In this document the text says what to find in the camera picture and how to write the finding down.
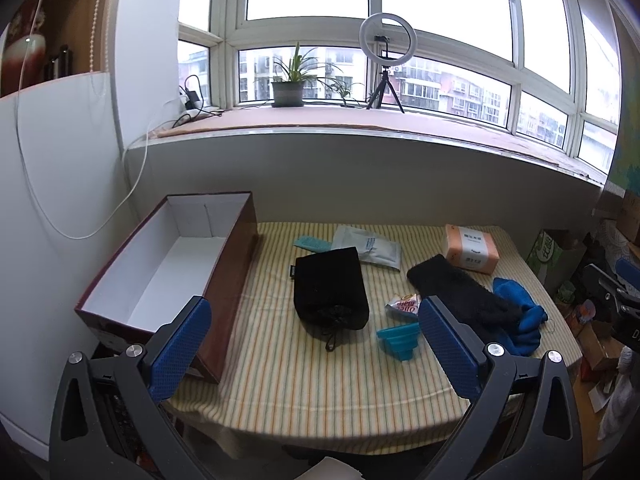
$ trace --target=screw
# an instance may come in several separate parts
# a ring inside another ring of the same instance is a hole
[[[71,364],[73,364],[73,365],[74,365],[74,364],[76,364],[76,363],[79,363],[80,361],[82,361],[82,353],[80,353],[80,352],[73,352],[73,353],[69,356],[68,361],[69,361]]]
[[[500,357],[501,355],[504,354],[504,348],[498,345],[498,343],[491,343],[487,347],[487,350],[489,351],[489,354],[495,355],[496,357]]]
[[[140,345],[131,345],[127,348],[128,357],[138,357],[140,354],[142,354],[142,346]]]
[[[552,350],[551,352],[549,352],[548,355],[549,355],[549,359],[551,359],[555,363],[559,363],[560,361],[562,361],[562,355],[560,352],[556,352],[555,350]]]

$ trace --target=window sill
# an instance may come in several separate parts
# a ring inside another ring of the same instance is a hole
[[[220,137],[286,132],[369,135],[450,144],[517,158],[603,186],[607,175],[542,142],[457,118],[401,114],[395,110],[363,110],[339,106],[302,108],[235,108],[153,134],[150,144],[195,137]],[[140,140],[132,148],[144,146]]]

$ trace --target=striped tablecloth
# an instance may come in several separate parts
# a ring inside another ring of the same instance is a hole
[[[332,240],[337,224],[274,222],[258,225],[254,256],[219,385],[185,378],[169,408],[241,456],[255,437],[281,444],[361,454],[393,453],[446,438],[468,401],[453,391],[424,338],[414,359],[384,353],[381,328],[401,324],[385,313],[396,294],[413,292],[407,270],[440,251],[443,227],[362,225],[402,246],[402,267],[363,264],[370,317],[363,330],[346,332],[334,352],[310,335],[293,307],[289,266],[308,251],[294,247],[300,235]],[[493,276],[470,272],[491,290],[495,276],[521,283],[549,314],[535,356],[555,349],[575,371],[580,349],[535,275],[499,227],[490,232],[500,253]]]

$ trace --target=blue cloth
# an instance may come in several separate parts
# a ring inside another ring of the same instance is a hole
[[[540,325],[549,319],[545,309],[513,280],[494,278],[494,294],[519,306],[523,314],[516,326],[494,329],[496,340],[511,355],[530,356],[540,346]]]

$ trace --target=black pouch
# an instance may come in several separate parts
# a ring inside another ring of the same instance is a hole
[[[326,350],[338,330],[360,330],[369,320],[369,302],[355,247],[296,258],[293,304],[303,322],[322,328]]]

